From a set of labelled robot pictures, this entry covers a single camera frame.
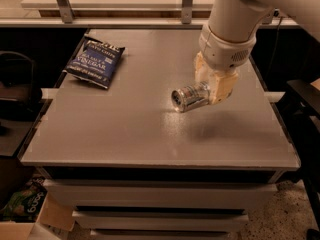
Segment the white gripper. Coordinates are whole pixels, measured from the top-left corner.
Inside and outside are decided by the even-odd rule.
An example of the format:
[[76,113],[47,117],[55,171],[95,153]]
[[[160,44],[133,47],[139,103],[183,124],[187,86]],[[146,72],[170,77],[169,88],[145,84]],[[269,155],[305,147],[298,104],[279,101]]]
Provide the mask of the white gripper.
[[209,104],[226,100],[238,81],[236,69],[243,65],[256,43],[253,36],[248,41],[234,43],[217,37],[208,24],[202,27],[195,61],[195,81],[209,83]]

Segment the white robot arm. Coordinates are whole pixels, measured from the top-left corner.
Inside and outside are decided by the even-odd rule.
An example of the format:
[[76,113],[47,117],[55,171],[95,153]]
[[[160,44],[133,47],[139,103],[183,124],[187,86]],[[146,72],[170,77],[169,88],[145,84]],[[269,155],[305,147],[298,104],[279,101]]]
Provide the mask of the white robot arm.
[[256,43],[262,21],[274,10],[292,18],[316,40],[320,40],[320,0],[214,0],[199,37],[195,80],[207,84],[209,104],[231,94]]

